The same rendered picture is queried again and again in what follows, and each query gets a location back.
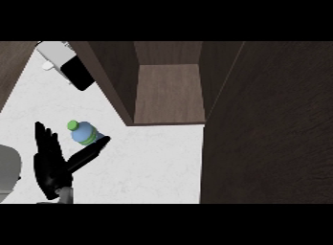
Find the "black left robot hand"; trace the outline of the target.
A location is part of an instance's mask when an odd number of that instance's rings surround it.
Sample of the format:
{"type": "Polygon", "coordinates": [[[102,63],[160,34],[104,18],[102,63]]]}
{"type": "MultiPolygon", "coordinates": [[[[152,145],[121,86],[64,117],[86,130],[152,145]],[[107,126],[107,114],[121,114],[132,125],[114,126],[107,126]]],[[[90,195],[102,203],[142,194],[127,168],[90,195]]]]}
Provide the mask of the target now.
{"type": "Polygon", "coordinates": [[[111,139],[105,136],[65,160],[58,134],[42,122],[36,122],[39,152],[34,155],[34,173],[39,187],[49,200],[65,196],[62,191],[73,188],[73,174],[99,157],[111,139]]]}

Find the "blue water bottle green cap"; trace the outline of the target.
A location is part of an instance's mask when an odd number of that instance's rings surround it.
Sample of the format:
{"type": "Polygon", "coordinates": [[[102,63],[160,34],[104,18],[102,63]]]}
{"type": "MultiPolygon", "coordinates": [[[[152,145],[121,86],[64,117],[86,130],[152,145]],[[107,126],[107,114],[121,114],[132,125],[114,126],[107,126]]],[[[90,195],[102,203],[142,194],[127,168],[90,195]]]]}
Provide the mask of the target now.
{"type": "Polygon", "coordinates": [[[74,141],[83,146],[89,146],[105,137],[90,122],[71,120],[68,122],[68,129],[71,130],[74,141]]]}

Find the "brown wooden cabinet door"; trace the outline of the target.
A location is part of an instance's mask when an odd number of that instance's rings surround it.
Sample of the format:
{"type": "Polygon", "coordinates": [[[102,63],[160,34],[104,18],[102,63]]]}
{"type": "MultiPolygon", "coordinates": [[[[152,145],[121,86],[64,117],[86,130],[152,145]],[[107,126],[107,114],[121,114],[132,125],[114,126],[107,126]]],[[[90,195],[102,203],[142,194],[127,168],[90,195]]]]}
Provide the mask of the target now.
{"type": "Polygon", "coordinates": [[[36,45],[36,41],[0,41],[0,113],[36,45]]]}

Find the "open brown wooden cabinet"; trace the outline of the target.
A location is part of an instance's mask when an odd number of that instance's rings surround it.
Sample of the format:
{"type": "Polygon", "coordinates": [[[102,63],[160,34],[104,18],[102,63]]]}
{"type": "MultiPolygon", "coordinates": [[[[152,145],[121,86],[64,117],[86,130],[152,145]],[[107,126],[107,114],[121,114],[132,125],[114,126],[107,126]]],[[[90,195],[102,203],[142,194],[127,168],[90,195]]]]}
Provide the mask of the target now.
{"type": "Polygon", "coordinates": [[[207,122],[241,41],[74,41],[71,46],[126,125],[207,122]]]}

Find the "large dark brown cabinet door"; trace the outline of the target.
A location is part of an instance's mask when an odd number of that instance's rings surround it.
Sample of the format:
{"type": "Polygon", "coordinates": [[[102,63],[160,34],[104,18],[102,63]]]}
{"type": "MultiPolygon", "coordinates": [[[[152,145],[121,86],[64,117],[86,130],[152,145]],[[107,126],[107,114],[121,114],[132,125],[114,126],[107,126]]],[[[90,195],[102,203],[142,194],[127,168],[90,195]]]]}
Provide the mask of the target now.
{"type": "Polygon", "coordinates": [[[204,128],[201,200],[333,204],[333,42],[248,42],[204,128]]]}

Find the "white and black appliance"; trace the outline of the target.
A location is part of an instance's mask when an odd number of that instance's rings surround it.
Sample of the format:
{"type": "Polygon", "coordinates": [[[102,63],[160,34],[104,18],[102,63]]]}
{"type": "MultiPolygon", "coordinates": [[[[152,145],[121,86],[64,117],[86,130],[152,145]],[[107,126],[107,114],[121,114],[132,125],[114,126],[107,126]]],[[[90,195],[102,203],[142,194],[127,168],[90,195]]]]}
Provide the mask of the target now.
{"type": "Polygon", "coordinates": [[[68,41],[40,41],[36,50],[48,60],[45,70],[55,69],[70,80],[80,91],[84,91],[95,82],[82,59],[68,41]]]}

